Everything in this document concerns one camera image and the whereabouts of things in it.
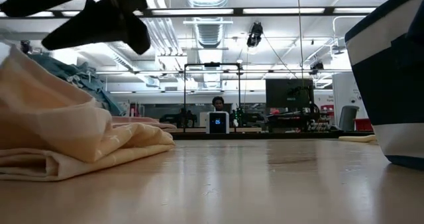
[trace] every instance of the computer monitor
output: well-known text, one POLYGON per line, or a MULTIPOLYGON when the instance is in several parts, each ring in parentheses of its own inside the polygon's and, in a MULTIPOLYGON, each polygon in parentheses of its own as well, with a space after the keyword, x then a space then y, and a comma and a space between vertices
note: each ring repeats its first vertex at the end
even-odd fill
POLYGON ((313 103, 313 81, 310 79, 267 79, 266 106, 304 108, 313 103))

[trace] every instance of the person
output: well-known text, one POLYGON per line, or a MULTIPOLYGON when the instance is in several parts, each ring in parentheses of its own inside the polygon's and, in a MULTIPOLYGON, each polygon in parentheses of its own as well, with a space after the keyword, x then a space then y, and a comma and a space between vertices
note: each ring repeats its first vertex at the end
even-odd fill
POLYGON ((222 97, 214 97, 212 105, 215 107, 215 111, 224 111, 224 99, 222 97))

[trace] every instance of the table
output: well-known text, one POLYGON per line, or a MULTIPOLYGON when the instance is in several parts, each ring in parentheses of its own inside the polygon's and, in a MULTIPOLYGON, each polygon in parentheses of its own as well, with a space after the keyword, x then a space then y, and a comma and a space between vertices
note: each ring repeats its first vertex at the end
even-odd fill
MULTIPOLYGON (((166 129, 166 132, 169 133, 182 133, 184 132, 183 128, 177 128, 177 129, 166 129)), ((206 128, 186 128, 186 133, 206 133, 206 128)), ((234 128, 230 128, 230 133, 234 133, 235 129, 234 128)), ((237 132, 238 133, 260 133, 262 132, 262 128, 260 127, 241 127, 241 128, 237 128, 237 132)))
POLYGON ((2 224, 422 223, 424 172, 378 145, 177 141, 170 152, 58 183, 0 182, 2 224))

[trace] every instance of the small white device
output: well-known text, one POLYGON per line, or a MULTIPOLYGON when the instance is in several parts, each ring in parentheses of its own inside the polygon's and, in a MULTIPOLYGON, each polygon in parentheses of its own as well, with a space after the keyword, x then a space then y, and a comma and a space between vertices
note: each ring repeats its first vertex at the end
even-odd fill
POLYGON ((207 134, 229 134, 230 115, 226 111, 208 112, 206 116, 207 134))

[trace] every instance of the beige fabric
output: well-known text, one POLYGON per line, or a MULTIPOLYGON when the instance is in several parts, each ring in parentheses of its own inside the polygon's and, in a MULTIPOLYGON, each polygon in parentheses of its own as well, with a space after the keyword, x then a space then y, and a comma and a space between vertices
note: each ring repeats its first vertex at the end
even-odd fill
POLYGON ((167 123, 159 123, 157 119, 149 117, 112 117, 113 127, 120 127, 131 123, 143 123, 146 125, 152 125, 161 129, 177 129, 175 125, 167 123))
POLYGON ((63 180, 174 147, 158 127, 113 128, 92 96, 15 47, 0 68, 0 137, 0 179, 63 180))

